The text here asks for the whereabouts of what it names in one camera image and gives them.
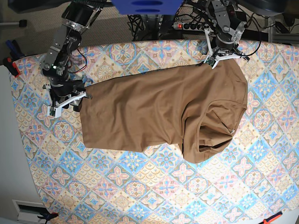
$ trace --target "red clamp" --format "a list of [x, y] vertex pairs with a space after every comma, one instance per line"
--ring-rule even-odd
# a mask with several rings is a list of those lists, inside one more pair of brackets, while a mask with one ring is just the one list
[[11, 58], [7, 57], [3, 59], [3, 65], [5, 67], [7, 67], [7, 69], [9, 70], [9, 72], [15, 77], [17, 78], [21, 73], [18, 69], [18, 66], [15, 64], [15, 62], [13, 62], [11, 60]]
[[278, 219], [279, 217], [282, 216], [282, 212], [278, 212], [275, 215], [271, 216], [268, 219], [264, 219], [263, 222], [261, 224], [270, 224], [271, 222], [273, 222], [275, 219]]

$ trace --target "table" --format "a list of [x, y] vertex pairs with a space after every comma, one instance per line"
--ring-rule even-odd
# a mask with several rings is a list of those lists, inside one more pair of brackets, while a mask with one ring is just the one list
[[[257, 42], [241, 42], [250, 53]], [[86, 85], [202, 61], [206, 42], [133, 42], [82, 48]], [[53, 223], [234, 223], [299, 207], [299, 48], [262, 43], [249, 62], [248, 109], [232, 143], [200, 164], [177, 145], [144, 153], [86, 148], [80, 115], [46, 116], [42, 56], [16, 62], [15, 113], [36, 190]], [[84, 60], [72, 57], [74, 69]]]

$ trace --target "wall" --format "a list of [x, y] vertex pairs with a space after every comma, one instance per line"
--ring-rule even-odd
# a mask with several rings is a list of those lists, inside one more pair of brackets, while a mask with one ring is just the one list
[[12, 199], [39, 203], [41, 199], [27, 164], [4, 66], [0, 77], [0, 217], [17, 220]]
[[0, 224], [20, 224], [19, 222], [0, 217]]

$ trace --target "blue robot part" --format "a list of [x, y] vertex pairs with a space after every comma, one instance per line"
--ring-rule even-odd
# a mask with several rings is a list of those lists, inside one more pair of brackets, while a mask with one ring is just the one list
[[175, 15], [183, 0], [112, 0], [120, 14]]

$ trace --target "brown shirt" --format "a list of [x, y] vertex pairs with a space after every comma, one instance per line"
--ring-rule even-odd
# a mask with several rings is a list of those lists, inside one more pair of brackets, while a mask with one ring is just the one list
[[192, 163], [221, 152], [246, 111], [247, 81], [234, 60], [119, 77], [87, 87], [86, 147], [143, 152], [179, 144]]

